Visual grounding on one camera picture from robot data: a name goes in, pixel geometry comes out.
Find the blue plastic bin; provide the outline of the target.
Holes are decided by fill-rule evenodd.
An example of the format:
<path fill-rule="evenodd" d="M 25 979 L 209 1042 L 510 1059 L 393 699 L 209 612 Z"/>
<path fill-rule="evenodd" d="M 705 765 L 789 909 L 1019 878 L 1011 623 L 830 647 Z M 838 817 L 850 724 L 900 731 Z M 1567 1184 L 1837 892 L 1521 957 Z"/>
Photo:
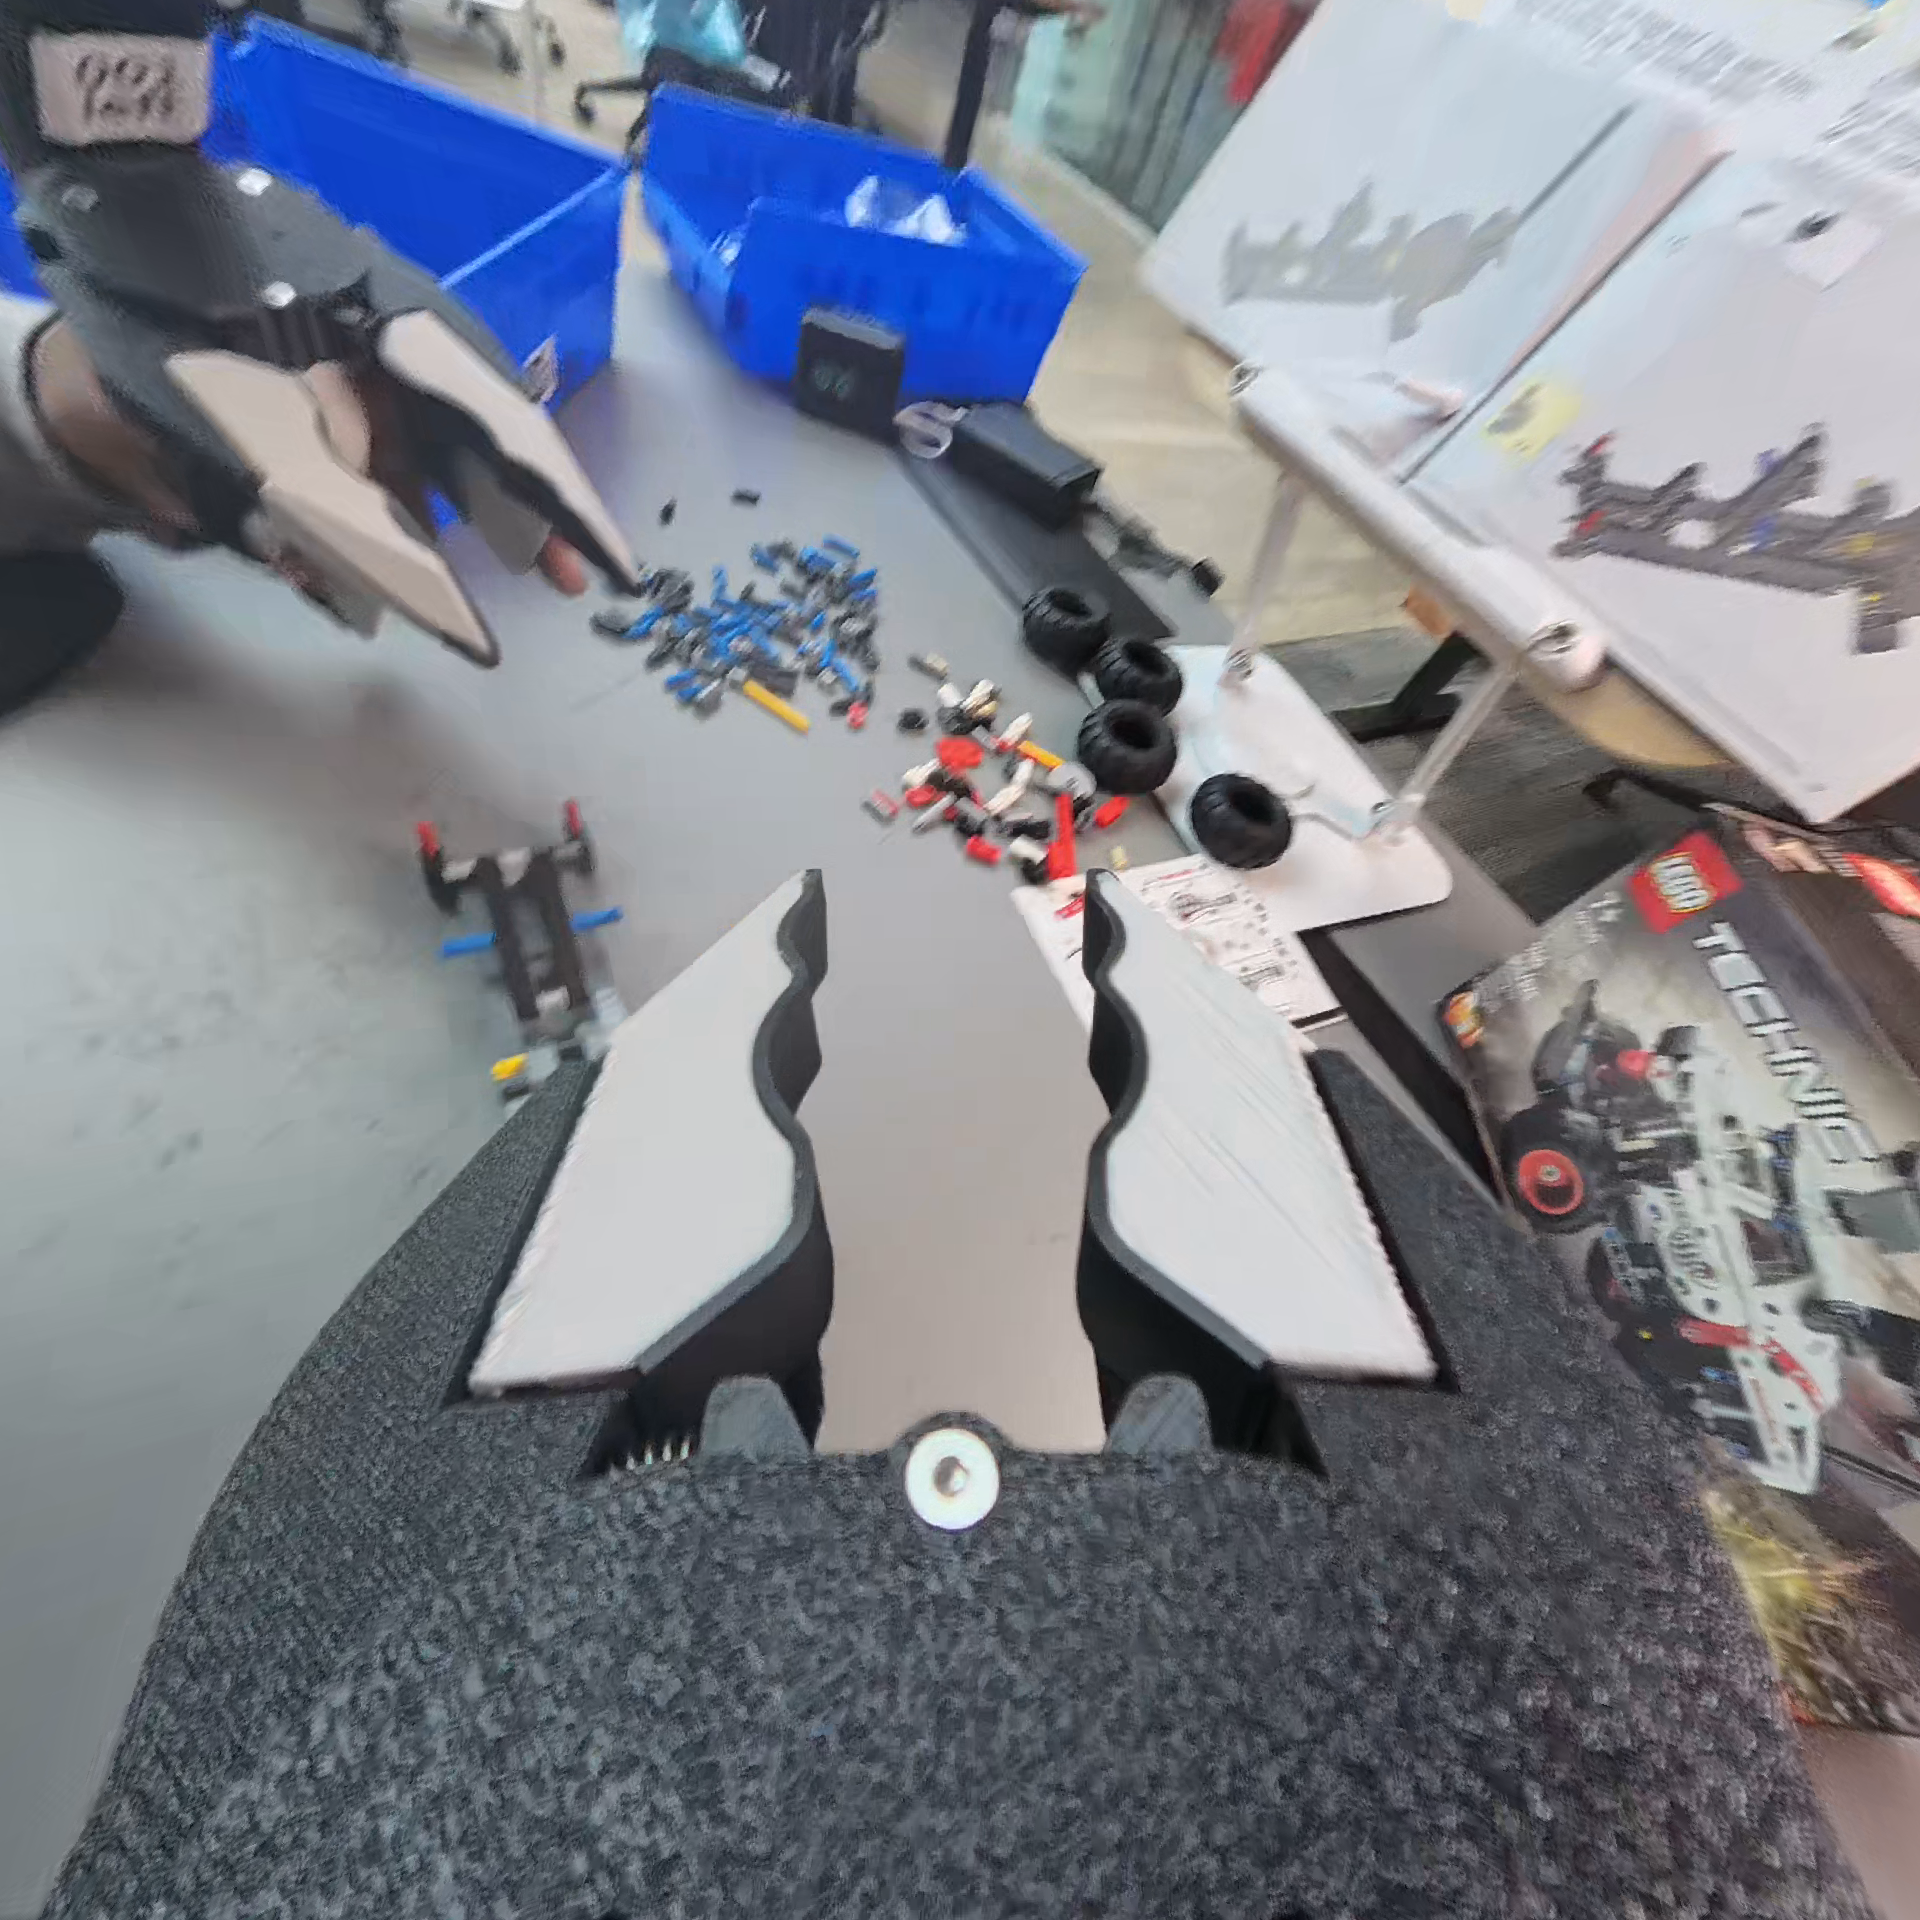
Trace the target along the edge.
<path fill-rule="evenodd" d="M 562 401 L 611 358 L 620 167 L 302 26 L 219 21 L 209 154 L 309 190 L 463 299 L 515 378 Z M 6 167 L 6 293 L 52 293 Z"/>
<path fill-rule="evenodd" d="M 739 371 L 789 386 L 805 311 L 900 333 L 905 397 L 1026 397 L 1083 257 L 982 171 L 658 88 L 640 204 Z"/>

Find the black toy tyre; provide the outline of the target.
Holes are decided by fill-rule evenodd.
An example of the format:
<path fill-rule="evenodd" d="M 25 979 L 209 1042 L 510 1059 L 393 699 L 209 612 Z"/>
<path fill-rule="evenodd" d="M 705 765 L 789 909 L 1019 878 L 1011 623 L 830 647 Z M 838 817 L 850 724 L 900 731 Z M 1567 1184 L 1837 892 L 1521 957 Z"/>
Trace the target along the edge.
<path fill-rule="evenodd" d="M 1099 706 L 1140 706 L 1156 715 L 1171 715 L 1187 690 L 1187 675 L 1161 641 L 1114 635 L 1091 660 L 1091 686 Z"/>
<path fill-rule="evenodd" d="M 1077 758 L 1107 797 L 1161 791 L 1179 768 L 1179 731 L 1146 699 L 1104 699 L 1077 731 Z"/>
<path fill-rule="evenodd" d="M 1107 644 L 1114 612 L 1099 595 L 1049 584 L 1019 606 L 1026 647 L 1059 675 L 1081 675 L 1091 660 Z"/>
<path fill-rule="evenodd" d="M 1292 845 L 1291 804 L 1245 776 L 1209 776 L 1187 797 L 1187 827 L 1194 852 L 1228 870 L 1267 870 Z"/>

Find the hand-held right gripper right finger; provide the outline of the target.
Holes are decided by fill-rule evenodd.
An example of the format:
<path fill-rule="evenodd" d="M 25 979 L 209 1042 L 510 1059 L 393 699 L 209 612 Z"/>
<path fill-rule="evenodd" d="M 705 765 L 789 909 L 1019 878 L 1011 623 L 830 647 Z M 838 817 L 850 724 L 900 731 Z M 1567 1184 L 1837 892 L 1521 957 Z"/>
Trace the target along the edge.
<path fill-rule="evenodd" d="M 1292 1381 L 1441 1381 L 1313 1048 L 1119 878 L 1083 881 L 1091 1078 L 1077 1314 L 1104 1415 L 1187 1376 L 1204 1418 Z"/>

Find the toy sticker sheet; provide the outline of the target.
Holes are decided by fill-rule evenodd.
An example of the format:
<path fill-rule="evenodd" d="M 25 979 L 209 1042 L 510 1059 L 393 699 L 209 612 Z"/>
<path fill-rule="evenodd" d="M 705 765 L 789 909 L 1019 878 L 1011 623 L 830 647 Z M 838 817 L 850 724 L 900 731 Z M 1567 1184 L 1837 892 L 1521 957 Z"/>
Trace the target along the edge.
<path fill-rule="evenodd" d="M 1338 998 L 1313 962 L 1298 930 L 1279 928 L 1267 897 L 1235 870 L 1204 859 L 1168 859 L 1150 866 L 1120 866 L 1119 885 L 1140 897 L 1161 924 L 1183 930 L 1219 972 L 1235 972 L 1267 1011 L 1298 1029 L 1336 1018 Z M 1083 878 L 1016 885 L 1011 909 L 1036 935 L 1053 983 L 1091 1029 L 1095 998 L 1083 979 Z"/>

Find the toy set box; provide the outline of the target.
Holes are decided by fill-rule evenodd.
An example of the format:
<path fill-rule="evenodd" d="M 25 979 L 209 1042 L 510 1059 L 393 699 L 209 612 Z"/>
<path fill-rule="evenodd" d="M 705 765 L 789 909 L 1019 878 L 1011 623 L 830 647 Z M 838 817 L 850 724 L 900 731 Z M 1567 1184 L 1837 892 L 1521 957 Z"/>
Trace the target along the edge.
<path fill-rule="evenodd" d="M 1708 805 L 1438 1018 L 1506 1211 L 1699 1434 L 1794 1713 L 1913 1738 L 1913 834 Z"/>

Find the black power adapter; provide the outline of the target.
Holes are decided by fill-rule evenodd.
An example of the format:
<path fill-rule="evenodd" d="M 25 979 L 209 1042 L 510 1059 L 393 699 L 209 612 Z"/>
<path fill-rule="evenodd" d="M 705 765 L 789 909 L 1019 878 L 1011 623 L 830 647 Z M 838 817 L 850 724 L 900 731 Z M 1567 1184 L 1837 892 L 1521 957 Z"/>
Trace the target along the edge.
<path fill-rule="evenodd" d="M 1071 528 L 1091 509 L 1104 465 L 1059 440 L 1026 401 L 961 409 L 945 465 L 1044 528 Z"/>
<path fill-rule="evenodd" d="M 900 451 L 900 470 L 1011 606 L 1026 606 L 1040 587 L 1077 587 L 1081 598 L 1104 604 L 1114 635 L 1120 641 L 1179 635 L 1179 623 L 1168 623 L 1083 531 L 1044 528 L 945 460 Z"/>

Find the pile of red white pieces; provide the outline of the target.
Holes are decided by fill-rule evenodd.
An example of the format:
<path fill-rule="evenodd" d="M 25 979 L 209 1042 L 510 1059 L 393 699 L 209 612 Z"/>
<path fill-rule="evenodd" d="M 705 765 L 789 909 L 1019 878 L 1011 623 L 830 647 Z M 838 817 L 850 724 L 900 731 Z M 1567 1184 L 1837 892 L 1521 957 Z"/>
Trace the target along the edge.
<path fill-rule="evenodd" d="M 1053 751 L 1029 709 L 1005 709 L 998 681 L 957 681 L 929 647 L 908 654 L 908 674 L 924 690 L 900 706 L 896 731 L 920 756 L 872 784 L 859 811 L 874 829 L 942 834 L 962 864 L 1036 892 L 1077 881 L 1083 837 L 1114 834 L 1133 797 Z"/>

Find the partly built toy chassis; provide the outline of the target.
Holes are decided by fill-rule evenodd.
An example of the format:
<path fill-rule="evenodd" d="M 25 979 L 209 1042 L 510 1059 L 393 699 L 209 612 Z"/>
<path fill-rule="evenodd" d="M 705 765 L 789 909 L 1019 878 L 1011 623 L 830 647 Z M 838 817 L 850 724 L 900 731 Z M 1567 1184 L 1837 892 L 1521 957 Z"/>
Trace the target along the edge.
<path fill-rule="evenodd" d="M 562 1067 L 605 1059 L 631 1016 L 588 935 L 620 924 L 617 906 L 573 909 L 571 881 L 597 878 L 593 834 L 573 797 L 562 804 L 562 834 L 535 846 L 456 859 L 435 820 L 411 827 L 428 897 L 458 917 L 466 897 L 480 924 L 449 930 L 442 958 L 492 958 L 515 1016 L 515 1048 L 492 1063 L 499 1110 L 522 1110 Z"/>

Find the black power bank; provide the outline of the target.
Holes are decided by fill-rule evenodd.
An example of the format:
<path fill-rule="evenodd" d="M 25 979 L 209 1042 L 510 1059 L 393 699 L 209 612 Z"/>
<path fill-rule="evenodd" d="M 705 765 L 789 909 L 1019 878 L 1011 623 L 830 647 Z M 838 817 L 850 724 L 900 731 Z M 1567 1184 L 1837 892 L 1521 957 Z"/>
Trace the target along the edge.
<path fill-rule="evenodd" d="M 800 419 L 874 443 L 900 440 L 905 333 L 854 311 L 805 304 L 789 397 Z"/>

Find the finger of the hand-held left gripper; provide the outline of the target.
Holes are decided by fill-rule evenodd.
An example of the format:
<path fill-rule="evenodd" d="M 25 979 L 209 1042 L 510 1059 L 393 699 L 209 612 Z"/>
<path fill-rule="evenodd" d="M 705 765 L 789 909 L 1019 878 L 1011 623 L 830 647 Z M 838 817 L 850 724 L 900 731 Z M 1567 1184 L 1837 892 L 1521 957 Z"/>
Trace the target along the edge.
<path fill-rule="evenodd" d="M 471 667 L 499 644 L 458 575 L 371 473 L 371 420 L 350 375 L 332 363 L 278 371 L 239 353 L 173 353 L 165 378 L 255 475 L 255 517 L 268 555 L 292 555 L 304 584 L 376 630 L 406 616 Z"/>
<path fill-rule="evenodd" d="M 480 327 L 442 311 L 404 311 L 376 333 L 378 365 L 416 397 L 435 401 L 449 451 L 466 451 L 496 491 L 538 513 L 611 587 L 634 587 L 634 553 L 605 500 L 588 481 L 550 412 L 529 397 L 515 365 Z"/>

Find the white book stand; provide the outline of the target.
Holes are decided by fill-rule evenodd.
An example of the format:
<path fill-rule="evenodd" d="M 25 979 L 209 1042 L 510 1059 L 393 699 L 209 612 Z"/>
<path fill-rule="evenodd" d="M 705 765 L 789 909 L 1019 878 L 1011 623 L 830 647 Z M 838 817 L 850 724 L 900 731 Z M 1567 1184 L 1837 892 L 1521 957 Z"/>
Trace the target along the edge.
<path fill-rule="evenodd" d="M 1525 365 L 1518 353 L 1499 378 L 1426 386 L 1383 371 L 1404 397 L 1404 451 L 1383 451 L 1336 412 L 1331 375 L 1316 386 L 1273 365 L 1235 365 L 1235 419 L 1273 465 L 1250 575 L 1235 641 L 1179 647 L 1187 690 L 1179 706 L 1179 765 L 1161 789 L 1168 820 L 1193 845 L 1187 797 L 1209 776 L 1272 784 L 1292 811 L 1291 852 L 1250 870 L 1255 892 L 1291 909 L 1298 930 L 1386 917 L 1449 893 L 1438 829 L 1422 827 L 1431 789 L 1465 756 L 1510 686 L 1574 709 L 1574 727 L 1634 768 L 1722 768 L 1728 756 L 1662 706 L 1609 660 L 1604 623 L 1553 587 L 1504 542 L 1471 531 L 1414 494 L 1414 473 L 1476 420 Z M 1483 667 L 1454 699 L 1420 765 L 1386 789 L 1347 727 L 1320 715 L 1267 654 L 1263 612 L 1273 598 L 1308 500 L 1343 517 L 1438 612 L 1438 635 L 1465 641 Z"/>

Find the grey desk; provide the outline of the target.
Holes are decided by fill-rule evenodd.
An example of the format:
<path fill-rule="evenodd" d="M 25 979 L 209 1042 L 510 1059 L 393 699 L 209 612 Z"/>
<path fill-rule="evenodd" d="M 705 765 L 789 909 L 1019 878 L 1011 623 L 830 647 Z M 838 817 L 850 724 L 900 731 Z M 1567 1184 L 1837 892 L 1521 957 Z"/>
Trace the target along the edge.
<path fill-rule="evenodd" d="M 205 555 L 6 727 L 6 1910 L 1875 1914 L 1665 1423 L 1331 1063 L 1441 1349 L 1308 1462 L 1107 1451 L 1104 1097 L 881 741 L 669 715 L 478 568 L 480 675 Z M 581 1091 L 496 1127 L 406 817 L 588 805 L 631 998 L 826 866 L 800 1121 L 854 1451 L 449 1397 Z"/>

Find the open instruction booklet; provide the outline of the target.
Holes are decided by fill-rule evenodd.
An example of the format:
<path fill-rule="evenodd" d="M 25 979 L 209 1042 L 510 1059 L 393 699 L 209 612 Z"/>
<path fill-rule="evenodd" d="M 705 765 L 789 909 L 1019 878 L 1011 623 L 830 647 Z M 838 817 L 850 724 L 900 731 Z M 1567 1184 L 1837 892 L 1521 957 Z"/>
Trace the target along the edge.
<path fill-rule="evenodd" d="M 1809 820 L 1913 777 L 1913 182 L 1739 143 L 1476 4 L 1316 4 L 1140 273 L 1386 456 L 1383 371 L 1521 353 L 1414 494 Z"/>

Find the pile of blue black pins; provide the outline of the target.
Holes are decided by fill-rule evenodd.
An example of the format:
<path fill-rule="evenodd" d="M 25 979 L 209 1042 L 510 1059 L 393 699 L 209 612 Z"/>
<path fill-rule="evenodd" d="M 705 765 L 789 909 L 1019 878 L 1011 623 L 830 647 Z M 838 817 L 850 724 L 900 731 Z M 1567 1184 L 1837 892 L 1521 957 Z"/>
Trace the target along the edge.
<path fill-rule="evenodd" d="M 741 517 L 707 564 L 655 561 L 640 587 L 588 612 L 588 635 L 634 647 L 684 715 L 753 706 L 741 675 L 838 727 L 865 727 L 881 681 L 881 564 L 844 531 L 794 531 L 762 486 L 731 486 Z"/>

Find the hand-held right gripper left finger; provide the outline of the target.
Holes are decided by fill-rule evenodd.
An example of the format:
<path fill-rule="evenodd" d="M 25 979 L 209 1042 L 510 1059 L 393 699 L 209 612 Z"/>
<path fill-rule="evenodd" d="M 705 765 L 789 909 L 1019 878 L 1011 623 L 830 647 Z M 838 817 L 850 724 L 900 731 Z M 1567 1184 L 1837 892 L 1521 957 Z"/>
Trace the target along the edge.
<path fill-rule="evenodd" d="M 830 972 L 822 870 L 794 870 L 611 1029 L 466 1359 L 471 1401 L 625 1386 L 699 1415 L 728 1376 L 822 1415 L 834 1245 L 800 1127 Z"/>

